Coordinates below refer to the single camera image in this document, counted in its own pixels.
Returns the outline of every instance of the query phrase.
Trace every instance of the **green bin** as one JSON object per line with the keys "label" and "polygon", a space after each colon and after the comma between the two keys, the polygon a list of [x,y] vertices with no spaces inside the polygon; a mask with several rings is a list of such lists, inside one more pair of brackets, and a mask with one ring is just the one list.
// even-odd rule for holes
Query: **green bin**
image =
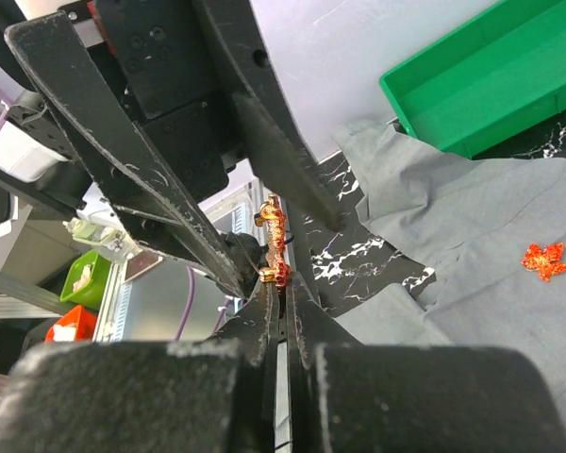
{"label": "green bin", "polygon": [[387,72],[407,134],[478,153],[566,109],[566,0],[503,0]]}
{"label": "green bin", "polygon": [[[87,264],[92,265],[90,280],[82,288],[74,291],[74,283],[82,277],[82,271]],[[103,300],[109,268],[110,262],[94,250],[79,257],[69,269],[63,291],[60,294],[60,301],[73,302],[89,309],[98,310]]]}

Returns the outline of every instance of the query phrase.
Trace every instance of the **white veining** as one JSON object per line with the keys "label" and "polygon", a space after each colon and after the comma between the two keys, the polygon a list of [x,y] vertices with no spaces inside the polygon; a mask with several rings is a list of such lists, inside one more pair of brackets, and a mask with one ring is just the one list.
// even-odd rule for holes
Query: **white veining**
{"label": "white veining", "polygon": [[343,160],[340,164],[329,173],[325,173],[327,182],[331,183],[341,180],[341,189],[337,195],[338,201],[344,198],[347,194],[355,192],[358,190],[358,181],[352,174],[352,168],[350,164]]}
{"label": "white veining", "polygon": [[331,241],[325,246],[323,251],[312,257],[312,270],[314,277],[318,280],[326,278],[330,285],[333,285],[342,277],[356,277],[358,274],[362,276],[372,275],[376,266],[372,262],[365,262],[357,267],[344,268],[343,264],[346,260],[352,257],[366,257],[372,248],[381,248],[384,246],[385,241],[381,238],[370,238],[366,243],[354,243],[350,249],[343,253],[331,255],[329,247],[333,244],[341,233],[336,234]]}
{"label": "white veining", "polygon": [[554,131],[551,132],[551,137],[547,143],[544,143],[541,146],[536,148],[532,148],[525,153],[516,154],[514,157],[525,157],[525,156],[533,156],[537,153],[543,153],[544,159],[552,158],[553,156],[557,155],[558,153],[562,152],[562,146],[564,145],[564,140],[566,139],[566,126],[562,126],[562,124],[558,123],[559,126],[559,133],[558,137],[554,137]]}
{"label": "white veining", "polygon": [[407,277],[403,280],[402,285],[407,289],[407,291],[412,291],[413,288],[423,284],[433,275],[434,275],[434,268],[426,267],[419,277]]}
{"label": "white veining", "polygon": [[367,299],[371,298],[374,293],[372,293],[371,289],[369,288],[369,279],[363,279],[360,283],[364,285],[364,290],[361,291],[361,294],[351,294],[352,290],[354,290],[355,284],[358,283],[358,279],[361,277],[377,277],[379,276],[384,270],[388,267],[391,261],[396,260],[397,258],[403,257],[402,252],[396,250],[394,253],[390,255],[388,260],[378,266],[374,266],[372,262],[365,262],[358,267],[358,272],[353,275],[352,281],[348,285],[348,288],[343,294],[344,299],[356,299],[358,302],[364,302]]}

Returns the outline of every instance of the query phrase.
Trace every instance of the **gray fabric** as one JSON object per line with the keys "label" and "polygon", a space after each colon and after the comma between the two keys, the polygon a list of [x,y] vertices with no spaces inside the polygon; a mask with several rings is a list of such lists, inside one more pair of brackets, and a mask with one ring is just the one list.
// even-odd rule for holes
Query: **gray fabric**
{"label": "gray fabric", "polygon": [[363,344],[428,346],[450,344],[407,293],[392,283],[336,321]]}
{"label": "gray fabric", "polygon": [[566,424],[566,274],[545,283],[520,264],[530,243],[566,246],[566,159],[470,161],[373,122],[336,139],[365,193],[361,222],[436,269],[425,319],[454,344],[524,353]]}

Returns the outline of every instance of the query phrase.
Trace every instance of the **orange maple leaf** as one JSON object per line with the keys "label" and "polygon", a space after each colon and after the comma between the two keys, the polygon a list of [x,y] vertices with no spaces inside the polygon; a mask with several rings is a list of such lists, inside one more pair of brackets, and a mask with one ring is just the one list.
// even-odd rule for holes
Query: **orange maple leaf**
{"label": "orange maple leaf", "polygon": [[559,262],[564,253],[564,243],[552,243],[547,245],[543,250],[532,243],[521,263],[529,271],[539,271],[539,278],[543,281],[549,281],[549,278],[566,272],[566,263]]}

